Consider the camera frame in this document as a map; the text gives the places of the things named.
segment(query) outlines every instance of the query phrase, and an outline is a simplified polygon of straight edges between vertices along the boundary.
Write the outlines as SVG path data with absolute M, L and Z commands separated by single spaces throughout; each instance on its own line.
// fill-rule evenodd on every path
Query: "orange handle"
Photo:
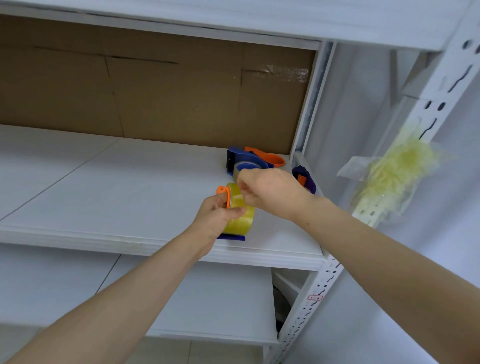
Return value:
M 253 152 L 256 156 L 259 156 L 265 162 L 273 164 L 275 168 L 283 167 L 285 165 L 285 160 L 276 154 L 265 153 L 257 148 L 250 148 L 249 146 L 245 147 L 245 152 Z
M 230 187 L 220 186 L 216 189 L 215 194 L 223 194 L 225 192 L 227 193 L 227 208 L 230 208 L 230 200 L 232 196 L 232 191 L 230 190 Z

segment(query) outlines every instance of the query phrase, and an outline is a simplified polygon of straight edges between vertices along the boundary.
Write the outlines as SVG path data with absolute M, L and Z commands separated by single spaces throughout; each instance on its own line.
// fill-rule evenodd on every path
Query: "yellow tape roll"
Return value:
M 250 230 L 250 227 L 252 227 L 255 208 L 245 205 L 243 195 L 236 183 L 229 183 L 227 187 L 230 188 L 230 208 L 247 207 L 247 212 L 241 218 L 230 220 L 225 230 L 223 230 L 223 233 L 245 236 Z

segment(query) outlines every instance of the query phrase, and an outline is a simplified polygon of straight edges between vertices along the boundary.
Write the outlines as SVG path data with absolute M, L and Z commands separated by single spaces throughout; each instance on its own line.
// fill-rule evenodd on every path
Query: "cardboard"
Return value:
M 313 58 L 0 16 L 0 123 L 288 154 Z

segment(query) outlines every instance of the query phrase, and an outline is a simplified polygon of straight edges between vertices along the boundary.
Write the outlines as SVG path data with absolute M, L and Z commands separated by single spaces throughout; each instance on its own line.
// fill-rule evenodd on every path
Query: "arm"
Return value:
M 295 222 L 331 252 L 438 362 L 480 362 L 477 287 L 313 196 L 286 172 L 243 170 L 238 183 L 248 205 Z
M 226 210 L 226 201 L 226 194 L 206 199 L 184 233 L 48 327 L 8 364 L 125 362 L 227 222 L 245 213 Z

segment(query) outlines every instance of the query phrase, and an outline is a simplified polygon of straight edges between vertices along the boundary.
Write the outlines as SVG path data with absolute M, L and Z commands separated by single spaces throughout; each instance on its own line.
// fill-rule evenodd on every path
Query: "tile floor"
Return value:
M 0 364 L 5 363 L 39 328 L 0 325 Z M 261 364 L 261 347 L 201 341 L 144 338 L 127 364 Z

